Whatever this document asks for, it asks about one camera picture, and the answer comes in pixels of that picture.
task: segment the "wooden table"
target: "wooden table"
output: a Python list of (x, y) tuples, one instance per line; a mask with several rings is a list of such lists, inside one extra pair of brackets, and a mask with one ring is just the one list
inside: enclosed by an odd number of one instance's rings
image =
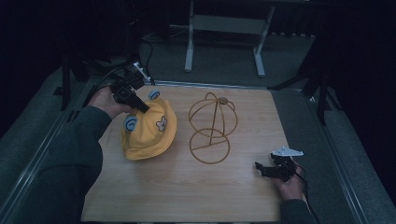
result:
[[(288, 145), (271, 93), (145, 86), (137, 94), (145, 100), (154, 89), (170, 101), (177, 115), (174, 142), (160, 156), (128, 161), (120, 145), (120, 130), (126, 115), (115, 118), (100, 139), (103, 171), (86, 197), (82, 219), (124, 222), (278, 220), (281, 199), (277, 189), (254, 167), (254, 161), (274, 166), (270, 152)], [(194, 103), (205, 99), (208, 92), (233, 102), (238, 116), (237, 128), (228, 136), (230, 154), (217, 164), (199, 162), (189, 148), (195, 133), (188, 120), (189, 110)]]

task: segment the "person's left hand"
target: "person's left hand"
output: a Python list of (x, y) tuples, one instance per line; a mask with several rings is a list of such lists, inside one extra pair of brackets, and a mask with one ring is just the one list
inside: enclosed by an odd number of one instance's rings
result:
[(105, 111), (112, 119), (121, 113), (136, 113), (136, 108), (128, 105), (118, 104), (113, 98), (113, 92), (110, 87), (103, 87), (97, 91), (91, 98), (88, 105), (95, 106)]

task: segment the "cartoon face on hat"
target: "cartoon face on hat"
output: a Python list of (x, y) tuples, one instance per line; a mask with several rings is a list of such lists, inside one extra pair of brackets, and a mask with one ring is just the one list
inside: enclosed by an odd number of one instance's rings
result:
[(165, 152), (173, 142), (177, 117), (168, 101), (159, 97), (159, 92), (152, 92), (146, 113), (138, 111), (129, 115), (121, 130), (121, 143), (124, 156), (128, 160), (142, 160), (155, 157)]

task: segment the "dark background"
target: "dark background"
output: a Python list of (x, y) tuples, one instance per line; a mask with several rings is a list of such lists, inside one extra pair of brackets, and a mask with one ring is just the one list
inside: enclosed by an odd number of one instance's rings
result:
[[(206, 1), (211, 7), (216, 2)], [(240, 8), (234, 13), (260, 16), (256, 7)], [(224, 13), (232, 11), (223, 9)], [(316, 37), (301, 73), (329, 69), (329, 85), (336, 90), (341, 106), (394, 202), (395, 11), (396, 3), (385, 0), (278, 4), (271, 25), (271, 32), (276, 34)], [(61, 66), (64, 55), (70, 56), (76, 78), (84, 81), (87, 74), (78, 57), (80, 52), (103, 61), (109, 61), (111, 55), (131, 57), (144, 29), (157, 30), (166, 38), (169, 24), (188, 24), (188, 13), (189, 1), (181, 0), (2, 1), (0, 134), (7, 131), (43, 80)], [(132, 35), (125, 37), (125, 27), (131, 29)]]

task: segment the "human hand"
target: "human hand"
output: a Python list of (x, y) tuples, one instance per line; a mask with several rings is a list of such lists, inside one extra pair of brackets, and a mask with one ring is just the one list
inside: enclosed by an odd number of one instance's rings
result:
[[(295, 163), (297, 165), (296, 173), (300, 175), (302, 168), (297, 164), (297, 162)], [(276, 184), (283, 200), (301, 200), (303, 198), (303, 181), (297, 175), (293, 175), (287, 182), (283, 182), (279, 178), (271, 178), (271, 180)]]
[(103, 87), (97, 91), (91, 98), (88, 105), (95, 106), (105, 111), (112, 119), (121, 113), (136, 113), (136, 108), (128, 105), (118, 104), (113, 98), (113, 92), (110, 87)]

